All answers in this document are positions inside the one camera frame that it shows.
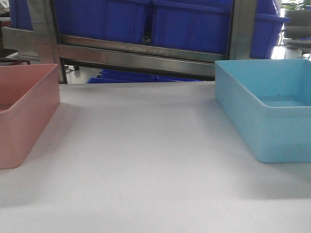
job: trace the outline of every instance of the tiled floor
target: tiled floor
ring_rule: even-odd
[[[96,77],[100,69],[80,67],[79,70],[66,70],[67,81],[69,84],[82,84]]]

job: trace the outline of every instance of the chair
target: chair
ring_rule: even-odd
[[[288,17],[291,20],[284,24],[283,44],[286,47],[294,47],[296,49],[301,49],[302,55],[306,53],[306,51],[308,51],[309,52],[308,59],[310,59],[311,11],[308,10],[285,11],[285,17]]]

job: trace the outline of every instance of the pink plastic bin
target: pink plastic bin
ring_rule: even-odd
[[[23,163],[59,102],[57,64],[0,67],[0,169]]]

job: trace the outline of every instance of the metal post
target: metal post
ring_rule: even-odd
[[[257,0],[234,0],[228,49],[229,60],[249,59]]]
[[[63,59],[58,55],[59,35],[51,0],[27,0],[40,63],[59,65],[59,82],[67,83]]]

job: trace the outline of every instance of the light blue plastic bin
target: light blue plastic bin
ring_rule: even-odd
[[[264,163],[311,162],[311,62],[217,61],[216,99]]]

